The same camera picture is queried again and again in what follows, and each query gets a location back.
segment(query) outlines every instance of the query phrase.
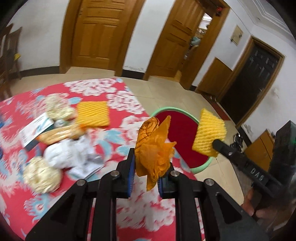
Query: white box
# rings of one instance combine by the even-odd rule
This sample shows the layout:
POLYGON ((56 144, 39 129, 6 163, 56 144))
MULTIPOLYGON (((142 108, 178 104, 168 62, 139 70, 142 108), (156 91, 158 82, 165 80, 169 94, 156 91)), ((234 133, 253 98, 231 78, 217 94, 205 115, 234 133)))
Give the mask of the white box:
POLYGON ((32 150, 38 144, 38 141, 35 140, 35 138, 42 132, 52 130, 53 128, 53 120, 48 117, 46 112, 43 113, 20 130, 19 135, 22 147, 27 151, 32 150))

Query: orange crumpled paper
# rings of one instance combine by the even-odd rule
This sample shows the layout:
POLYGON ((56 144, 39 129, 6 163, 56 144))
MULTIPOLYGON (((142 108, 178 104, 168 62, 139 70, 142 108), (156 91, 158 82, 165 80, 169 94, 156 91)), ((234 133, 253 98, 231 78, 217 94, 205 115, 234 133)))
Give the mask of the orange crumpled paper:
POLYGON ((167 142, 171 116, 159 125, 159 120, 152 117, 139 129, 135 147, 136 172, 139 177, 147 175, 147 191, 151 190, 159 177, 170 167, 177 142, 167 142))

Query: red tablecloth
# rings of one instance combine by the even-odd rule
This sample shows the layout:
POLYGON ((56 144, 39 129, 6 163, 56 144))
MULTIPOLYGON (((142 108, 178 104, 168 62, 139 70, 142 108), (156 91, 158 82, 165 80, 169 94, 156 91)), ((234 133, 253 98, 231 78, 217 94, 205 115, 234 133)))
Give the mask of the red tablecloth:
MULTIPOLYGON (((12 230, 22 239, 77 180, 64 173, 60 188, 49 194, 34 193, 23 182, 26 163, 42 155, 45 146, 37 145, 30 152, 22 149, 19 130, 45 112, 45 97, 56 93, 73 107, 80 101, 107 100, 111 124, 95 129, 91 139, 96 151, 107 161, 105 167, 88 180, 96 180, 116 169, 135 146, 138 129, 148 118, 137 98, 121 79, 81 80, 52 85, 13 96, 0 103, 5 126, 0 129, 0 211, 12 230)), ((172 163, 178 171, 194 179, 188 166, 176 152, 172 163)), ((162 200, 157 186, 146 192, 146 177, 135 176, 130 199, 117 201, 117 235, 119 241, 168 240, 175 241, 175 202, 162 200)))

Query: yellow mesh square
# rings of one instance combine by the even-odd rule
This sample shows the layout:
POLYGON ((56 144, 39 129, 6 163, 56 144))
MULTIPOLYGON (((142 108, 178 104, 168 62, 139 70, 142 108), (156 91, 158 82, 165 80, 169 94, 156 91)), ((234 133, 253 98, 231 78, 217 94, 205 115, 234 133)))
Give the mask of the yellow mesh square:
POLYGON ((226 128, 224 121, 214 116, 208 110, 202 109, 192 150, 206 156, 217 157, 218 152, 213 149, 212 142, 216 139, 223 141, 225 136, 226 128))
POLYGON ((76 123, 83 127, 108 126, 110 118, 107 101, 84 101, 78 103, 76 123))

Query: black front door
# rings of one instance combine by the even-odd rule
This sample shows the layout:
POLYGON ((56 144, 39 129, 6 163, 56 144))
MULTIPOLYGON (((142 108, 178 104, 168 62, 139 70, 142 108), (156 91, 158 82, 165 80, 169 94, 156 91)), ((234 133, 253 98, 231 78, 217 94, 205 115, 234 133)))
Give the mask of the black front door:
POLYGON ((237 124, 255 103, 268 84, 279 58, 255 45, 227 93, 221 106, 237 124))

